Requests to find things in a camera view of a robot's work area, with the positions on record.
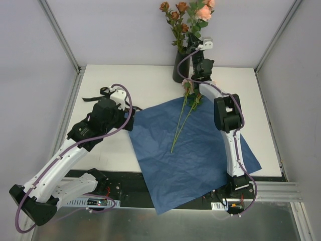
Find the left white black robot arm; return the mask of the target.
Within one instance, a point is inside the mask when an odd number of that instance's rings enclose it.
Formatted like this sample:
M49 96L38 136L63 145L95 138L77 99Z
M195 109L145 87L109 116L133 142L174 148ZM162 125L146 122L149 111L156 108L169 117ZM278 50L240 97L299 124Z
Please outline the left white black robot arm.
M59 182L92 149L120 130L133 129L135 109L130 97L102 97L84 119L73 125L66 140L51 160L24 185L15 184L10 196L18 206L16 223L24 212L36 226L49 222L56 212L78 196L101 195L106 176L92 168L68 184Z

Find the peach rose stem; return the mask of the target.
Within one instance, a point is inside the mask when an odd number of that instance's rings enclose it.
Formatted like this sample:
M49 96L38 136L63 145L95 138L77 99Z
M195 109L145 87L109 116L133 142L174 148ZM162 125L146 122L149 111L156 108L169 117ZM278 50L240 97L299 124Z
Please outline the peach rose stem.
M199 0L189 2L187 8L189 33L195 37L201 37L201 29L205 28L215 11L215 0Z

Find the pink orange flower bunch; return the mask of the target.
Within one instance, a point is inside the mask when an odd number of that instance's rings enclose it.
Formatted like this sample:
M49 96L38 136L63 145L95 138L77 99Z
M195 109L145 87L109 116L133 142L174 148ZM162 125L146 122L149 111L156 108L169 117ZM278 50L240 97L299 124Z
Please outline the pink orange flower bunch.
M173 139L173 143L172 143L172 147L171 147L171 153L173 153L173 151L174 151L174 147L178 141L178 138L179 138L189 116L191 115L191 113L193 111L196 111L197 107L199 105L201 105L203 102L202 101L203 96L200 94L199 89L195 86L195 84L192 81L184 79L182 81L182 86L185 91L184 95L183 95L184 99L183 99L178 123L176 126L176 131L175 131L175 135L174 135L174 139Z

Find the brown orange rose stem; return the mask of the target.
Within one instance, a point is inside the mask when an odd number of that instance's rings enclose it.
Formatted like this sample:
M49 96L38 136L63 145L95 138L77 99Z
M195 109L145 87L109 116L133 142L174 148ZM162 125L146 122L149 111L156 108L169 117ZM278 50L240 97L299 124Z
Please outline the brown orange rose stem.
M179 2L176 4L177 10L174 11L170 8L168 2L162 2L159 10L165 14L166 22L170 25L171 31L175 40L172 45L176 46L180 54L186 53L186 47L184 41L189 27L183 23L183 16L188 9L186 2Z

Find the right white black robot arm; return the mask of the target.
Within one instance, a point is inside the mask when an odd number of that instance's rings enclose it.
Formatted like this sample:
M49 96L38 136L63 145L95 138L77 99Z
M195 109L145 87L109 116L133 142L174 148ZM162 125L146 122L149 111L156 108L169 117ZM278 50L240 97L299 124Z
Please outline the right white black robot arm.
M214 105L214 124L220 131L227 156L228 183L223 190L231 198L242 198L250 187L241 150L240 130L245 121L237 94L222 91L211 80L214 61L204 57L204 51L211 49L211 38L200 40L195 34L188 34L187 54L192 58L191 80L198 92Z

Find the blue wrapping paper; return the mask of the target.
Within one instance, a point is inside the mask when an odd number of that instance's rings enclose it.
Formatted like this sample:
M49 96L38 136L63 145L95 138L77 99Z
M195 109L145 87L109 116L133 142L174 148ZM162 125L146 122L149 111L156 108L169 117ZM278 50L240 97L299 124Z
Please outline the blue wrapping paper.
M183 98L135 114L129 133L157 214L163 214L227 183L227 157L204 98L189 116L171 153Z

